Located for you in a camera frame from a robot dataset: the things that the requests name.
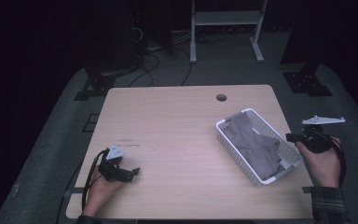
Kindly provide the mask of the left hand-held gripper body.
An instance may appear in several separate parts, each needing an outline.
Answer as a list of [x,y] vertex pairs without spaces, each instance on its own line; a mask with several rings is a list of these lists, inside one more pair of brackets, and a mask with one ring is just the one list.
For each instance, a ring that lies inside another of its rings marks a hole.
[[103,151],[98,171],[109,182],[123,182],[123,177],[131,176],[131,171],[119,167],[125,153],[116,145]]

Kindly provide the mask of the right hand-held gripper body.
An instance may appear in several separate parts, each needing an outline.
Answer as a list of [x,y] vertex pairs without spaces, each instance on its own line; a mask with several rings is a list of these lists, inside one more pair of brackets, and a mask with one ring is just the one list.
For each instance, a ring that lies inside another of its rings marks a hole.
[[344,118],[326,118],[314,116],[310,119],[304,119],[302,131],[305,137],[304,145],[312,153],[323,153],[336,146],[335,140],[328,134],[324,134],[323,126],[325,124],[344,123]]

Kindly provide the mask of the white perforated plastic basket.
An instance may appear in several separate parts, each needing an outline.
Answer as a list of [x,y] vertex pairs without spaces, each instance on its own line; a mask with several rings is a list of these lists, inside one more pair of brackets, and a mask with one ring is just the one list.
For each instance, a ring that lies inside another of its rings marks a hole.
[[[248,161],[240,154],[240,152],[233,146],[233,144],[223,133],[223,130],[228,126],[228,123],[231,121],[231,119],[242,114],[248,115],[253,126],[253,130],[256,133],[277,138],[280,141],[277,154],[281,158],[282,169],[280,170],[280,172],[276,173],[274,176],[270,177],[267,180],[260,179],[254,169],[250,166]],[[292,144],[288,143],[263,117],[261,117],[252,108],[243,109],[241,112],[238,112],[225,119],[217,121],[215,123],[215,128],[217,130],[218,141],[221,143],[227,153],[231,156],[231,158],[236,162],[236,164],[240,167],[241,171],[244,173],[247,179],[256,188],[262,188],[271,185],[272,183],[287,177],[303,161],[298,150],[295,149]]]

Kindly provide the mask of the grey cloth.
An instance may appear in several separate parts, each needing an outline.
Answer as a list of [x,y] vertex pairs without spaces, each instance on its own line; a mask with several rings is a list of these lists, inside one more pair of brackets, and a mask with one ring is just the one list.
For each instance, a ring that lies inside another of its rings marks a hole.
[[256,133],[247,114],[232,118],[223,133],[261,180],[269,179],[282,169],[277,154],[280,141]]

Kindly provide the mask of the person's left hand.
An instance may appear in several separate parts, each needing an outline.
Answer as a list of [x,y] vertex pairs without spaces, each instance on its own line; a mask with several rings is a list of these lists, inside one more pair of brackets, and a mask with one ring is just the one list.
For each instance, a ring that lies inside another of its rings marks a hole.
[[118,189],[123,186],[123,182],[107,181],[98,171],[98,168],[95,168],[91,181],[92,185],[89,188],[88,199],[83,208],[82,216],[97,217],[100,210],[112,199]]

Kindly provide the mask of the person's right hand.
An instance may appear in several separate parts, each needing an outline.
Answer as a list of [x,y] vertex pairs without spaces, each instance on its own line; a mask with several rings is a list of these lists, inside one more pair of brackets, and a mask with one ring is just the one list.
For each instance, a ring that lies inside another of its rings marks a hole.
[[339,157],[333,148],[323,153],[313,153],[301,142],[296,142],[296,147],[307,164],[315,186],[339,187],[341,166]]

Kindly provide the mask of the dark equipment cabinet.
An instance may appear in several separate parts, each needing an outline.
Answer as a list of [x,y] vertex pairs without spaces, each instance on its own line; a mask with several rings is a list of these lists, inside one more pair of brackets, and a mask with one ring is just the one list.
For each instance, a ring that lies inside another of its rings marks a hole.
[[141,46],[173,54],[171,0],[131,0],[131,12],[143,33]]

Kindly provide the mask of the black rectangular floor frame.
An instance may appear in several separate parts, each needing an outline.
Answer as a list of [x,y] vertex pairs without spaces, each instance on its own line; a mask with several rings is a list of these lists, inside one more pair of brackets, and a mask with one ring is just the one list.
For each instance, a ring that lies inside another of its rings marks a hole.
[[100,117],[99,113],[89,114],[88,119],[83,126],[82,132],[83,133],[93,133],[95,130],[95,127],[97,125],[99,117]]

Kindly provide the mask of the black stand base plate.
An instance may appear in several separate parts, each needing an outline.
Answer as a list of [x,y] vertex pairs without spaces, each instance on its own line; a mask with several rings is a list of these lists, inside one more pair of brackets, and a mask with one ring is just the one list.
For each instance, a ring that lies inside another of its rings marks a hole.
[[293,93],[306,93],[312,97],[331,96],[331,91],[316,77],[319,63],[305,63],[295,72],[284,72],[283,76]]
[[104,76],[99,72],[86,71],[87,80],[76,94],[75,101],[87,101],[90,97],[103,97],[114,87],[116,78]]

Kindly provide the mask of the white metal stand frame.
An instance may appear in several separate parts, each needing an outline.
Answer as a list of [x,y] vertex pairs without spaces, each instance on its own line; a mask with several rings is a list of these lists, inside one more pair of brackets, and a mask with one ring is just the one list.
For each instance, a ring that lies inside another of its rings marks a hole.
[[258,46],[258,38],[266,13],[267,4],[268,0],[263,0],[259,10],[198,12],[196,10],[196,0],[192,0],[189,60],[192,63],[197,61],[196,28],[198,26],[254,25],[255,33],[250,37],[250,42],[256,60],[259,63],[264,62],[263,54]]

